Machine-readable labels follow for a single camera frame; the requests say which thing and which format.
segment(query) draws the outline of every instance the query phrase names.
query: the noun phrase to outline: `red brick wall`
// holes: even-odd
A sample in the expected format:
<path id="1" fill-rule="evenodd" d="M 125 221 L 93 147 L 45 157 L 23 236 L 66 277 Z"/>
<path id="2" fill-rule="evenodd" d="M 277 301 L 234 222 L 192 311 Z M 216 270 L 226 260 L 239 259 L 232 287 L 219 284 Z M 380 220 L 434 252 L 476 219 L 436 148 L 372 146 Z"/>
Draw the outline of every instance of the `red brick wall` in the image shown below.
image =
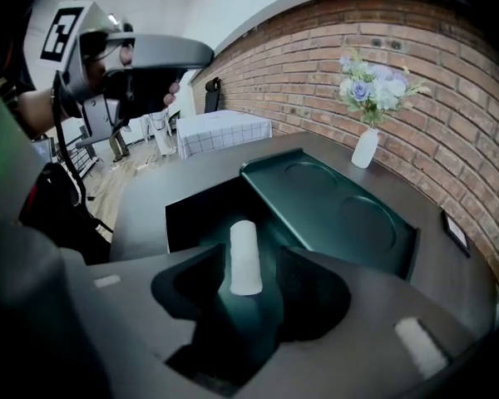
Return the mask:
<path id="1" fill-rule="evenodd" d="M 193 81 L 221 79 L 221 109 L 273 120 L 274 134 L 312 131 L 351 148 L 365 130 L 337 99 L 337 60 L 369 61 L 428 79 L 380 126 L 376 154 L 443 207 L 482 251 L 499 283 L 499 60 L 466 9 L 438 0 L 316 0 L 264 22 Z"/>

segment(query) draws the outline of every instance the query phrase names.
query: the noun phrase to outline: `white cup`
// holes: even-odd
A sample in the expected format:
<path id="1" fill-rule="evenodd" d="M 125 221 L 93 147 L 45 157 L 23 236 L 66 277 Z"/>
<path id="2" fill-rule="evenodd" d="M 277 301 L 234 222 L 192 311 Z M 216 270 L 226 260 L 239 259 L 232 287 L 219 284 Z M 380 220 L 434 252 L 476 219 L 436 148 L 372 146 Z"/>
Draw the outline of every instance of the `white cup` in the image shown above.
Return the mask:
<path id="1" fill-rule="evenodd" d="M 237 296 L 250 296 L 263 290 L 260 277 L 259 246 L 255 223 L 242 220 L 231 226 L 231 286 Z"/>

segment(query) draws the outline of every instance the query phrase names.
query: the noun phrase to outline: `small frame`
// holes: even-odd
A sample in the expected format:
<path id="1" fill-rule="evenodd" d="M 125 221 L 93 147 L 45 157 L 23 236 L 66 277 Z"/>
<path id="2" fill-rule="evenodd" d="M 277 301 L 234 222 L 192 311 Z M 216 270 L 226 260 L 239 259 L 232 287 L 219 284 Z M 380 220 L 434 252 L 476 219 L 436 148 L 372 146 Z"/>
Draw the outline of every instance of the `small frame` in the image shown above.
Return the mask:
<path id="1" fill-rule="evenodd" d="M 469 238 L 464 231 L 458 226 L 457 222 L 453 220 L 445 211 L 442 211 L 443 230 L 451 238 L 458 248 L 469 257 Z"/>

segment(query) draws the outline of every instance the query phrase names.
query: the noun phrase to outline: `checkered tablecloth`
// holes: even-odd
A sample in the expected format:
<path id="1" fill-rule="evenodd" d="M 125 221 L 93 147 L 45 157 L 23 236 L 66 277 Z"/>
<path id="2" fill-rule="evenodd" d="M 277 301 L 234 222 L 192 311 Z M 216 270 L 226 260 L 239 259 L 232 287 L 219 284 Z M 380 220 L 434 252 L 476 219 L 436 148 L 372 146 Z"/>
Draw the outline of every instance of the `checkered tablecloth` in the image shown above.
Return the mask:
<path id="1" fill-rule="evenodd" d="M 270 120 L 244 112 L 217 111 L 177 121 L 181 158 L 267 137 L 272 137 Z"/>

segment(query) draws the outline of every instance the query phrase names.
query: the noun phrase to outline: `ceiling light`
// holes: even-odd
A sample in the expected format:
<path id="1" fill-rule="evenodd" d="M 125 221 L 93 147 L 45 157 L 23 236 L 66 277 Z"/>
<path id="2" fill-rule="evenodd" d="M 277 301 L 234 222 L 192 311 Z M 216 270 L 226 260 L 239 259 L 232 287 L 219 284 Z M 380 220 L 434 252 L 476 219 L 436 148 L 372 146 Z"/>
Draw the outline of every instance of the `ceiling light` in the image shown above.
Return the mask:
<path id="1" fill-rule="evenodd" d="M 109 13 L 109 15 L 107 15 L 107 17 L 109 18 L 109 20 L 111 22 L 113 22 L 115 25 L 118 25 L 118 21 L 116 20 L 115 18 L 115 15 L 113 15 L 112 13 Z"/>

